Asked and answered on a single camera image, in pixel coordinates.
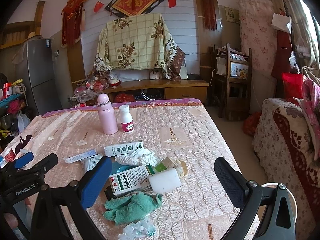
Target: white paneled wall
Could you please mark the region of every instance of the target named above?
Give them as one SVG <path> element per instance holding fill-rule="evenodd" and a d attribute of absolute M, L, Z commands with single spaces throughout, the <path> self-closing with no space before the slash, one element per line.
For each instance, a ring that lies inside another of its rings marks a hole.
<path fill-rule="evenodd" d="M 97 52 L 97 44 L 101 29 L 108 21 L 116 19 L 114 15 L 104 7 L 97 13 L 93 8 L 97 1 L 108 4 L 111 0 L 88 0 L 84 4 L 85 9 L 85 31 L 82 32 L 82 53 L 84 69 L 86 74 L 92 69 L 94 56 Z M 161 13 L 175 40 L 183 52 L 186 54 L 186 66 L 188 73 L 199 73 L 199 39 L 196 27 L 196 1 L 195 0 L 177 0 L 177 6 L 168 7 L 168 0 L 163 1 L 151 13 Z M 148 79 L 149 70 L 116 71 L 119 77 Z"/>

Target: teal cloth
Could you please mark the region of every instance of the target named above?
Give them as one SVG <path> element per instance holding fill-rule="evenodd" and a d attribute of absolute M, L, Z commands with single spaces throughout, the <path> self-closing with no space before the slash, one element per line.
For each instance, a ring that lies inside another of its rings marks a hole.
<path fill-rule="evenodd" d="M 146 215 L 162 205 L 162 195 L 152 197 L 141 191 L 137 194 L 107 200 L 105 208 L 108 209 L 103 216 L 117 225 L 131 223 L 143 219 Z"/>

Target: red label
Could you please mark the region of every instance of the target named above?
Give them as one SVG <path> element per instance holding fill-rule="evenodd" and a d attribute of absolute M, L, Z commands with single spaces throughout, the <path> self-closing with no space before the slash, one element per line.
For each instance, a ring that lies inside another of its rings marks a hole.
<path fill-rule="evenodd" d="M 124 132 L 130 132 L 133 130 L 133 121 L 129 123 L 121 123 L 121 126 Z"/>

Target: refrigerator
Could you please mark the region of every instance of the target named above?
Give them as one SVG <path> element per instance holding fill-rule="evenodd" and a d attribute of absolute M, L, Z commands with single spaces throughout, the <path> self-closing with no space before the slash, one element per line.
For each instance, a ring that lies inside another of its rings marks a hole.
<path fill-rule="evenodd" d="M 23 47 L 16 77 L 23 79 L 29 107 L 35 115 L 62 109 L 54 80 L 51 40 L 29 40 Z"/>

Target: red pennant banner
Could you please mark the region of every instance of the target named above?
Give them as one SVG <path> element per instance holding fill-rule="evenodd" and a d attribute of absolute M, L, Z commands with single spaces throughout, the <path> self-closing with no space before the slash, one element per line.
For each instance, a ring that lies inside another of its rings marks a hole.
<path fill-rule="evenodd" d="M 94 7 L 94 9 L 93 9 L 93 11 L 94 11 L 94 12 L 99 11 L 102 6 L 104 6 L 104 3 L 97 1 L 96 5 L 95 5 L 95 7 Z"/>
<path fill-rule="evenodd" d="M 177 0 L 168 0 L 169 8 L 175 7 L 177 4 Z"/>

